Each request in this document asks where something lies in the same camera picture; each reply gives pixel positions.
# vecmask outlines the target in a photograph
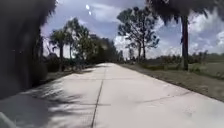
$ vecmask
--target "road seam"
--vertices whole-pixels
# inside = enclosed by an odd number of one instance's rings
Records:
[[[93,119],[92,119],[92,123],[91,123],[91,128],[94,128],[94,126],[95,126],[96,112],[97,112],[97,108],[98,108],[98,105],[99,105],[99,100],[100,100],[100,96],[101,96],[101,92],[102,92],[105,76],[106,76],[106,67],[105,67],[105,70],[104,70],[103,79],[101,81],[100,90],[99,90],[99,93],[98,93],[98,96],[97,96],[96,107],[95,107],[95,110],[94,110],[94,113],[93,113]]]

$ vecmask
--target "roadside grass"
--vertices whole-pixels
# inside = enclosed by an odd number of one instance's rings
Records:
[[[181,70],[162,70],[154,67],[153,69],[158,70],[151,70],[151,67],[129,64],[121,66],[224,102],[223,80]]]
[[[140,63],[139,66],[152,71],[158,70],[180,70],[180,64],[158,64],[150,65]],[[189,64],[189,71],[198,75],[207,76],[219,80],[224,80],[224,62],[204,63],[204,64]]]

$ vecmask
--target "concrete road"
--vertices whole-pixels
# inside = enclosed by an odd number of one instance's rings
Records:
[[[222,102],[115,64],[0,101],[0,112],[19,128],[224,127]]]

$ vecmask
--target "blue sky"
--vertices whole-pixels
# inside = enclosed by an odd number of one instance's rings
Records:
[[[124,47],[128,41],[117,35],[119,22],[116,16],[126,8],[143,7],[144,3],[145,0],[58,0],[55,14],[49,18],[48,23],[42,28],[42,33],[47,37],[53,29],[62,28],[69,19],[77,17],[80,20],[79,22],[88,27],[91,32],[101,37],[113,39],[117,48],[124,50],[124,56],[127,57],[127,50]],[[208,18],[203,15],[192,14],[189,21],[190,53],[205,50],[216,53],[224,52],[224,22],[218,18],[215,11],[209,14]],[[147,57],[181,53],[180,24],[171,22],[164,26],[163,22],[159,20],[156,33],[160,38],[160,43],[157,49],[147,51]],[[64,54],[66,57],[69,56],[66,47]]]

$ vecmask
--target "grass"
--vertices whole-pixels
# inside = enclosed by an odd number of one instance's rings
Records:
[[[181,70],[145,70],[145,67],[128,64],[121,66],[224,102],[222,80]]]
[[[206,64],[193,64],[190,65],[190,69],[197,69],[195,72],[199,75],[208,76],[211,78],[216,78],[224,80],[224,63],[206,63]]]

